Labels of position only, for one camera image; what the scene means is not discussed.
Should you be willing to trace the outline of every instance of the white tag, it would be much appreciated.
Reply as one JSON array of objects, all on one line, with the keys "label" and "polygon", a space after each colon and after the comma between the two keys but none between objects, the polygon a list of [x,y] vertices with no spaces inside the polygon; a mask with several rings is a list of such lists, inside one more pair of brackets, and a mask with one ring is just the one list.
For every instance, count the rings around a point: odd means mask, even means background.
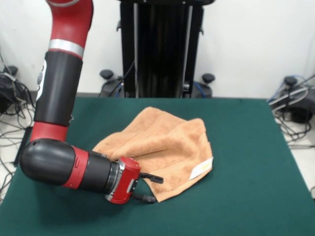
[{"label": "white tag", "polygon": [[209,158],[208,160],[205,160],[198,164],[193,170],[191,171],[191,175],[189,180],[196,178],[198,175],[204,173],[205,171],[209,170],[212,168],[212,162],[213,162],[213,157]]}]

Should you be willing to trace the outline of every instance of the white wall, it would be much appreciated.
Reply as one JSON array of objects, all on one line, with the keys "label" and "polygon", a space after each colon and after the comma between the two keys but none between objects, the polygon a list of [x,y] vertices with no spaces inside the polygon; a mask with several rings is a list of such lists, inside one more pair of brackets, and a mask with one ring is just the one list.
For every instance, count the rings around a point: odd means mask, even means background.
[{"label": "white wall", "polygon": [[[119,2],[94,0],[79,92],[99,92],[102,69],[122,73]],[[217,0],[205,7],[195,79],[211,72],[215,96],[269,97],[285,75],[315,72],[314,0]],[[0,47],[36,90],[51,14],[44,0],[0,0]]]}]

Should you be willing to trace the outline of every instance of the green tablecloth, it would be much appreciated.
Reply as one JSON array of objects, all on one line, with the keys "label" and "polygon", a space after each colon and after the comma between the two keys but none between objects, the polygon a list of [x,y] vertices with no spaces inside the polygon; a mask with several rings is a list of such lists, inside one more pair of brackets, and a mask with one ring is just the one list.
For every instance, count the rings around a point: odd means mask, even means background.
[{"label": "green tablecloth", "polygon": [[204,120],[214,153],[205,178],[160,204],[120,206],[18,169],[0,206],[0,236],[315,235],[314,202],[262,100],[78,98],[67,141],[92,149],[148,106]]}]

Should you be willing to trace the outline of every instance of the silver ring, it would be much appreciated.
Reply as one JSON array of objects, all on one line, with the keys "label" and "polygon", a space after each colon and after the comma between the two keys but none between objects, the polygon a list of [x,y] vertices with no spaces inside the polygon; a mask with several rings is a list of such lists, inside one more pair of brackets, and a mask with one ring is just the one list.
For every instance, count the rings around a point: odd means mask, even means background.
[{"label": "silver ring", "polygon": [[52,2],[52,1],[46,0],[46,2],[47,2],[49,5],[56,6],[56,7],[67,7],[67,6],[71,6],[71,5],[76,4],[78,1],[79,1],[79,0],[72,0],[72,1],[69,1],[69,2],[66,2],[66,3],[55,3],[55,2]]},{"label": "silver ring", "polygon": [[62,51],[74,53],[80,57],[83,57],[84,48],[79,44],[63,40],[63,39],[52,39],[49,42],[49,49],[60,49]]}]

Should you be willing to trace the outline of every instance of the towel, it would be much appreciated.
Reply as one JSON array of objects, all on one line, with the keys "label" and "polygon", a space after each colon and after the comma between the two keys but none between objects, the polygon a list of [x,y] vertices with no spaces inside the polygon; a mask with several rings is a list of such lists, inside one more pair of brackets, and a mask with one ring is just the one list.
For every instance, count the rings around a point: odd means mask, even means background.
[{"label": "towel", "polygon": [[100,141],[93,151],[114,161],[122,156],[134,158],[141,172],[163,177],[163,184],[145,179],[158,202],[182,193],[212,170],[204,122],[199,118],[186,121],[152,107],[123,131]]}]

